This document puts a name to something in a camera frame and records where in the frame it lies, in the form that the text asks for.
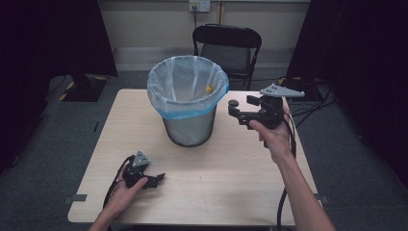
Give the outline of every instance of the trash can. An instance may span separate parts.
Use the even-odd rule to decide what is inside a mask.
[[[162,116],[168,137],[180,146],[198,146],[213,133],[217,103],[228,92],[219,65],[197,56],[177,56],[156,64],[147,94]]]

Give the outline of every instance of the human hand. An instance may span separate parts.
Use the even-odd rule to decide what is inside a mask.
[[[127,188],[126,182],[122,177],[123,170],[120,172],[118,182],[109,198],[104,210],[109,211],[115,217],[125,211],[132,203],[136,193],[146,184],[147,177],[141,178],[132,188]]]
[[[287,116],[290,114],[289,109],[284,106],[283,110],[285,112],[284,119],[289,121],[289,117]],[[289,130],[283,122],[274,130],[269,130],[256,120],[249,121],[249,125],[259,133],[259,141],[265,141],[267,143],[270,156],[274,163],[278,164],[281,157],[285,157],[288,154],[292,155]]]
[[[126,183],[123,181],[123,170],[119,174],[118,182],[115,185],[111,197],[98,215],[95,222],[89,228],[89,231],[107,230],[111,222],[125,211],[132,203],[136,193],[146,184],[147,177],[141,178],[132,188],[127,188]]]

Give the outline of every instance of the blue plastic bag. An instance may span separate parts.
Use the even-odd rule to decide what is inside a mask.
[[[149,73],[147,94],[165,119],[184,119],[209,113],[228,92],[221,67],[197,56],[171,57]]]

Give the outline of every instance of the wooden table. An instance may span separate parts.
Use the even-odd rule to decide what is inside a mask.
[[[116,221],[134,224],[272,226],[284,189],[278,167],[258,133],[228,115],[228,101],[237,99],[243,112],[259,107],[246,103],[255,91],[229,91],[218,103],[214,131],[197,147],[181,147],[167,136],[162,118],[146,90],[121,90],[95,147],[78,194],[68,214],[71,222],[93,222],[115,174],[126,157],[141,150],[151,159],[147,175],[165,173],[157,189],[141,191]],[[301,142],[297,161],[317,192]],[[289,199],[282,224],[294,225]]]

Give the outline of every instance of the black folding chair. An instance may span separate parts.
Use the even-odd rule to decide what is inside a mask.
[[[195,56],[218,64],[229,78],[243,79],[244,85],[247,81],[246,90],[250,89],[262,44],[261,36],[257,32],[245,27],[205,24],[193,31],[192,41]],[[200,53],[198,43],[203,44]]]

